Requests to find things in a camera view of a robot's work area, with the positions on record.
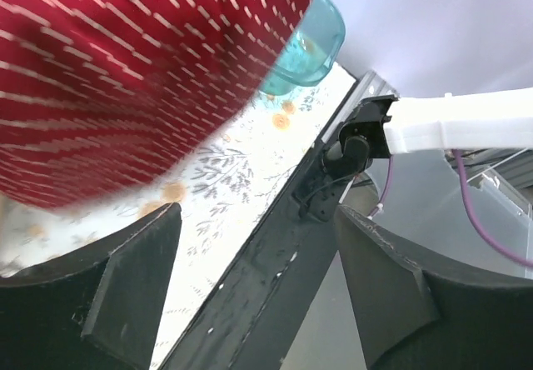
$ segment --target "red cloth with white dashes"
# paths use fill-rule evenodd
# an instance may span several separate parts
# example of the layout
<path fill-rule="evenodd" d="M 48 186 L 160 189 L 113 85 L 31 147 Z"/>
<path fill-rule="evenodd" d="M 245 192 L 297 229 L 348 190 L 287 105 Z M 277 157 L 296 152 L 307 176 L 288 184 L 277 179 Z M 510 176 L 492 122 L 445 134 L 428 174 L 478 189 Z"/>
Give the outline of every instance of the red cloth with white dashes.
<path fill-rule="evenodd" d="M 149 183 L 246 104 L 311 0 L 0 0 L 0 192 Z"/>

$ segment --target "tablecloth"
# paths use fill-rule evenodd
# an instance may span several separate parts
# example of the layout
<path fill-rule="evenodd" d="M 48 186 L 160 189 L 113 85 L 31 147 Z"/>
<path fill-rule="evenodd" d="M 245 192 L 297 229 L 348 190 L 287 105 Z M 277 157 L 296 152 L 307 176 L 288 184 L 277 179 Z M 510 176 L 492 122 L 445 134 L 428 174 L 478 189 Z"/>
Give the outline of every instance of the tablecloth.
<path fill-rule="evenodd" d="M 158 368 L 354 82 L 336 65 L 316 87 L 282 97 L 259 92 L 217 135 L 142 190 L 54 213 L 10 202 L 0 275 L 71 252 L 179 202 L 182 234 L 152 357 L 151 368 Z"/>

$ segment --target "gray floor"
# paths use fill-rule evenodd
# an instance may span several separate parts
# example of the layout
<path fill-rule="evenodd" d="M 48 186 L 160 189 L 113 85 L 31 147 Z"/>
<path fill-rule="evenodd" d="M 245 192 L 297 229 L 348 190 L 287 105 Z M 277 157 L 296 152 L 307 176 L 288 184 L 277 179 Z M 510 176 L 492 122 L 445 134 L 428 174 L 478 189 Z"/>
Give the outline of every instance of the gray floor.
<path fill-rule="evenodd" d="M 373 188 L 352 189 L 345 204 L 362 213 L 376 205 Z M 350 296 L 337 254 L 281 370 L 366 370 Z"/>

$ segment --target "floral tablecloth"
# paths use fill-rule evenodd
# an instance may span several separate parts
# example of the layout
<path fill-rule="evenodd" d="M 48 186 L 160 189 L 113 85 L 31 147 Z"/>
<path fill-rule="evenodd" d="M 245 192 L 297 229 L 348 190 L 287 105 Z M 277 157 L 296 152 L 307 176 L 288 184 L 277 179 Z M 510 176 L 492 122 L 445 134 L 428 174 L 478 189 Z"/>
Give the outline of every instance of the floral tablecloth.
<path fill-rule="evenodd" d="M 0 275 L 106 237 L 164 203 L 182 205 L 182 235 L 152 368 L 158 368 L 355 82 L 335 66 L 318 85 L 249 106 L 167 176 L 141 191 L 66 212 L 10 202 Z"/>

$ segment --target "white connector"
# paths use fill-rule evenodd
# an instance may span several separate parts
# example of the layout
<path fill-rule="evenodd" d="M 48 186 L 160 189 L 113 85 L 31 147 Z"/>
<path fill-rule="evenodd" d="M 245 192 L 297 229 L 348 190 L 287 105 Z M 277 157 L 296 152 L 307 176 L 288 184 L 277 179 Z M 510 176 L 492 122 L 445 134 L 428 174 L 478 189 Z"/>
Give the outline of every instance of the white connector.
<path fill-rule="evenodd" d="M 383 126 L 391 154 L 429 149 L 533 148 L 533 88 L 401 98 Z"/>

